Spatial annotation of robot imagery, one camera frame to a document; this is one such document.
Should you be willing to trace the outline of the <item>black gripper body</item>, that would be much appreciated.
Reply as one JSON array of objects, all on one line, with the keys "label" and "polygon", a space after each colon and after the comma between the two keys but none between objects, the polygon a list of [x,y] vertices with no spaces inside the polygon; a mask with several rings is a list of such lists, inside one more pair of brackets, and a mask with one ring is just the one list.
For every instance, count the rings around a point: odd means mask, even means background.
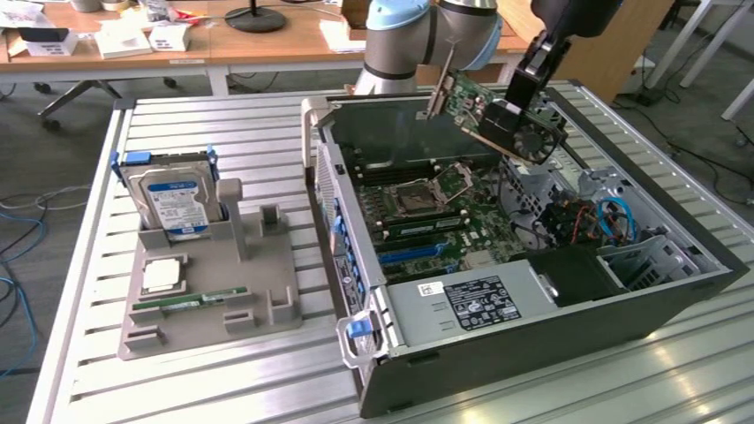
[{"label": "black gripper body", "polygon": [[531,11],[549,39],[593,38],[605,32],[621,5],[621,0],[533,0]]}]

